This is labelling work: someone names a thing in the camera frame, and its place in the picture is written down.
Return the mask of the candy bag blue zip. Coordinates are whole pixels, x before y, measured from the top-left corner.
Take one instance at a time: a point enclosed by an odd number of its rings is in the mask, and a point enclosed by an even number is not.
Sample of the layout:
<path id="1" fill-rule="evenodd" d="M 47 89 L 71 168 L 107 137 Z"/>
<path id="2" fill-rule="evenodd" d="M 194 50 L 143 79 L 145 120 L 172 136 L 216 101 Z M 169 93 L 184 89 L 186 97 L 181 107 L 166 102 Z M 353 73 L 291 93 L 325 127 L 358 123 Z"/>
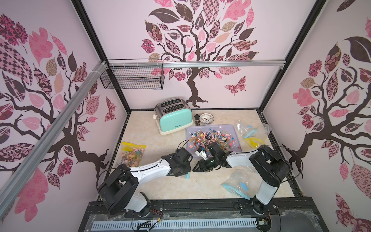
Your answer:
<path id="1" fill-rule="evenodd" d="M 259 185 L 256 182 L 258 174 L 247 170 L 236 170 L 222 184 L 222 187 L 231 194 L 251 200 L 257 193 Z"/>
<path id="2" fill-rule="evenodd" d="M 245 125 L 240 120 L 236 123 L 237 130 L 243 139 L 251 138 L 257 133 L 257 128 L 253 128 L 251 125 Z"/>

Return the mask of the candy bag yellow zip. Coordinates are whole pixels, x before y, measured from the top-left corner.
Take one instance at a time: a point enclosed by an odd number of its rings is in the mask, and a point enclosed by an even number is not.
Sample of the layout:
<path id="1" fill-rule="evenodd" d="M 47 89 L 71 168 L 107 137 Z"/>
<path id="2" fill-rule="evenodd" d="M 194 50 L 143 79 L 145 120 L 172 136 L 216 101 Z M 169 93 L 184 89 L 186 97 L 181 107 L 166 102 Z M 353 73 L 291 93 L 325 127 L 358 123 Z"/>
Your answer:
<path id="1" fill-rule="evenodd" d="M 256 128 L 249 128 L 244 140 L 252 147 L 259 148 L 261 145 L 268 144 L 268 137 L 271 127 L 268 124 L 261 124 Z"/>
<path id="2" fill-rule="evenodd" d="M 146 148 L 145 145 L 122 142 L 117 165 L 125 164 L 127 167 L 138 167 Z"/>

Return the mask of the candy bag blue zip front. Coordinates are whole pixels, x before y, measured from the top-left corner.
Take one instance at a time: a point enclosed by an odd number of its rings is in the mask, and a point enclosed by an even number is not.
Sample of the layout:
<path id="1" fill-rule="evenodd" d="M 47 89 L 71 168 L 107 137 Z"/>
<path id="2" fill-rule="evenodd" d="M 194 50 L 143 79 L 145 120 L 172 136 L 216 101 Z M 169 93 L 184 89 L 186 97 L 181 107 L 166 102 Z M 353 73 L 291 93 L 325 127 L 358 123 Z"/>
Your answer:
<path id="1" fill-rule="evenodd" d="M 243 139 L 251 138 L 257 133 L 257 128 L 253 128 L 251 125 L 245 125 L 240 120 L 236 123 L 237 130 Z"/>

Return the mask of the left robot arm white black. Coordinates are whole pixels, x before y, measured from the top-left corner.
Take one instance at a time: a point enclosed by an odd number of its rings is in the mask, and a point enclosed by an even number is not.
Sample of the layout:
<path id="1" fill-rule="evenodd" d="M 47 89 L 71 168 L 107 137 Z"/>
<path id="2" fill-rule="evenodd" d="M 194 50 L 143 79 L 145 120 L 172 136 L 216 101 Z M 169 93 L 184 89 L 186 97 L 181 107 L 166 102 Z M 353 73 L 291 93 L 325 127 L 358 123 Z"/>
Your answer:
<path id="1" fill-rule="evenodd" d="M 119 165 L 98 187 L 97 192 L 107 212 L 116 215 L 123 211 L 133 211 L 140 217 L 150 213 L 152 203 L 145 193 L 137 188 L 160 177 L 181 177 L 191 171 L 193 156 L 185 148 L 162 156 L 156 162 L 140 167 Z"/>

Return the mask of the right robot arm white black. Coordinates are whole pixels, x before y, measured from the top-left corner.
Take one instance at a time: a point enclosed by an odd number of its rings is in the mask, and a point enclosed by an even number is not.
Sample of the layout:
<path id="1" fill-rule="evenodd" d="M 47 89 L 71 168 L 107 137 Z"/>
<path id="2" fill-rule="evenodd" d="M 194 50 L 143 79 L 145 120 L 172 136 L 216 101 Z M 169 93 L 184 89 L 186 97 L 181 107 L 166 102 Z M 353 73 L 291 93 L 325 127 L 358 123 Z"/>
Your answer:
<path id="1" fill-rule="evenodd" d="M 213 142 L 208 146 L 211 154 L 207 157 L 204 150 L 199 148 L 196 155 L 201 157 L 195 167 L 194 173 L 207 173 L 220 168 L 233 168 L 238 166 L 253 167 L 262 178 L 258 192 L 249 201 L 249 209 L 257 215 L 268 213 L 272 199 L 285 178 L 292 169 L 288 161 L 271 148 L 271 145 L 261 145 L 249 152 L 225 151 Z"/>

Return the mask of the white sink strainer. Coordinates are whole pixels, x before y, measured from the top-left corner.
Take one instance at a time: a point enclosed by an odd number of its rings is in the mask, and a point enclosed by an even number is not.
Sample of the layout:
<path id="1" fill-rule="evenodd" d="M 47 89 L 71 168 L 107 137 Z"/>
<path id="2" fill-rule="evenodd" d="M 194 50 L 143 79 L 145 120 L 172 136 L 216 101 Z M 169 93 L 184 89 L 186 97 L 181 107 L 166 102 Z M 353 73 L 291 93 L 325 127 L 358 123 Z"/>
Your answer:
<path id="1" fill-rule="evenodd" d="M 210 113 L 202 113 L 200 115 L 200 121 L 202 124 L 211 124 L 214 122 L 214 116 Z"/>

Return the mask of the small dark spice jar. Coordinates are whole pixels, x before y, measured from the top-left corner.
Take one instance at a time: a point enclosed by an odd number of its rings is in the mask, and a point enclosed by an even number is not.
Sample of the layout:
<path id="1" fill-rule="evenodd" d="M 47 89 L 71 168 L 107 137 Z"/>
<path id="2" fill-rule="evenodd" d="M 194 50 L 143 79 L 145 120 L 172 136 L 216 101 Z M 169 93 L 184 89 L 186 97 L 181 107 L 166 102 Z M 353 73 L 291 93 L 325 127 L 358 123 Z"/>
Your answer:
<path id="1" fill-rule="evenodd" d="M 195 120 L 195 125 L 196 125 L 196 126 L 200 126 L 200 125 L 201 125 L 200 115 L 196 114 L 196 115 L 194 116 L 194 120 Z"/>

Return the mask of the mint green toaster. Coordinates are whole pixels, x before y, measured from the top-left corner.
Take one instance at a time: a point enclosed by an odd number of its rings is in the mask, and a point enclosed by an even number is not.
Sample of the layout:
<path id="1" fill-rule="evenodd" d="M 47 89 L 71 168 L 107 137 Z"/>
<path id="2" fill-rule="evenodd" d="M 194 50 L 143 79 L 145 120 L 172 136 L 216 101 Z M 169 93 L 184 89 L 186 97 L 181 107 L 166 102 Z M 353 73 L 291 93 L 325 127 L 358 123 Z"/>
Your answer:
<path id="1" fill-rule="evenodd" d="M 194 124 L 190 107 L 179 97 L 158 103 L 154 111 L 153 119 L 161 135 L 168 135 Z"/>

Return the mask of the aluminium rail back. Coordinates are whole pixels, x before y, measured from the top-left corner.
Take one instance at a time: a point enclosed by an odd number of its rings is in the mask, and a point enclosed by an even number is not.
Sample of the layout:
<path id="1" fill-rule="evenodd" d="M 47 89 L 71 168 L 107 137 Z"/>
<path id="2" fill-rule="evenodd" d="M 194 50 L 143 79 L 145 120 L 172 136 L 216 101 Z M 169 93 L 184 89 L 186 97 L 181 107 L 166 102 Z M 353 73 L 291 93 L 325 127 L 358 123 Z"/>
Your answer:
<path id="1" fill-rule="evenodd" d="M 107 67 L 153 67 L 153 68 L 212 68 L 212 67 L 284 67 L 284 60 L 251 60 L 251 61 L 180 61 L 164 62 L 161 59 L 117 59 L 108 60 Z"/>

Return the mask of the aluminium rail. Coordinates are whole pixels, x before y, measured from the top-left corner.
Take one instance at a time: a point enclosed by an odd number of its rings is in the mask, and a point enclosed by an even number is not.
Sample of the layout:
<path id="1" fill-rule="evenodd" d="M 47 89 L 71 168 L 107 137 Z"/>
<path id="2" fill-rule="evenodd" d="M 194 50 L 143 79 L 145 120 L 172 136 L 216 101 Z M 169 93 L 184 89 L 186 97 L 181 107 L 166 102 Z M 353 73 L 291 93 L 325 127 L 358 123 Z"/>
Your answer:
<path id="1" fill-rule="evenodd" d="M 153 68 L 212 68 L 212 67 L 284 67 L 284 60 L 251 60 L 251 61 L 180 61 L 164 62 L 161 59 L 117 59 L 108 60 L 107 67 L 153 67 Z"/>
<path id="2" fill-rule="evenodd" d="M 107 62 L 100 61 L 89 73 L 87 80 L 83 82 L 80 89 L 73 95 L 62 112 L 46 130 L 45 134 L 36 143 L 31 153 L 21 162 L 13 175 L 9 178 L 6 184 L 1 189 L 1 217 L 5 215 L 8 208 L 17 198 L 17 195 L 30 179 L 48 150 L 54 144 L 59 134 L 64 129 L 65 125 L 72 117 L 78 106 L 83 102 L 83 99 L 90 91 L 91 87 L 98 80 L 100 75 L 106 70 Z"/>

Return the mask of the aluminium rail left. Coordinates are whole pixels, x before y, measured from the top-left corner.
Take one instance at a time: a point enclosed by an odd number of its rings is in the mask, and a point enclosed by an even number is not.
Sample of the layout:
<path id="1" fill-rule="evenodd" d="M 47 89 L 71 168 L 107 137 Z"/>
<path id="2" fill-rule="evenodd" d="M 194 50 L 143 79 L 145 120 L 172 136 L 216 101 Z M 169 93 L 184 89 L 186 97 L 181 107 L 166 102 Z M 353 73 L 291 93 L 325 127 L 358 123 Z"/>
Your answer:
<path id="1" fill-rule="evenodd" d="M 1 217 L 5 215 L 8 208 L 17 198 L 17 195 L 30 179 L 48 150 L 54 144 L 59 134 L 64 129 L 65 125 L 72 117 L 78 106 L 83 102 L 83 99 L 90 91 L 91 87 L 98 80 L 100 75 L 106 70 L 107 62 L 100 61 L 89 73 L 87 80 L 83 82 L 80 89 L 73 95 L 62 112 L 46 130 L 45 134 L 36 143 L 31 153 L 21 162 L 13 175 L 9 178 L 6 184 L 1 189 Z"/>

